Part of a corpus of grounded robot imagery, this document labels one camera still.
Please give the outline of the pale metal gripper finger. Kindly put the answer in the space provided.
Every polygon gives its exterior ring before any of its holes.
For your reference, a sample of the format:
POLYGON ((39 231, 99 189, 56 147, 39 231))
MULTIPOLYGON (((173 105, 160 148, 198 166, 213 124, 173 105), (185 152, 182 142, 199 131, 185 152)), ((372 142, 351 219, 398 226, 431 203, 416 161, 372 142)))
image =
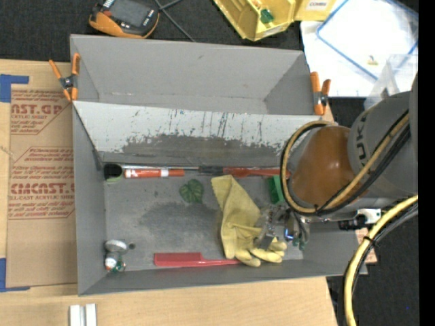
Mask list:
POLYGON ((276 226, 275 225, 265 225, 259 234, 259 247, 261 249, 268 249, 272 241, 276 237, 276 226))
MULTIPOLYGON (((256 226, 258 227, 258 228, 260 228, 260 233, 261 233, 261 231, 262 231, 262 228, 265 226, 265 225, 270 225, 271 224, 271 219, 270 219, 270 216, 269 215, 263 215, 263 216, 261 216, 258 220, 257 220, 257 222, 256 222, 256 226)), ((256 236, 256 238, 255 238, 255 242, 259 242, 259 234, 256 236)))

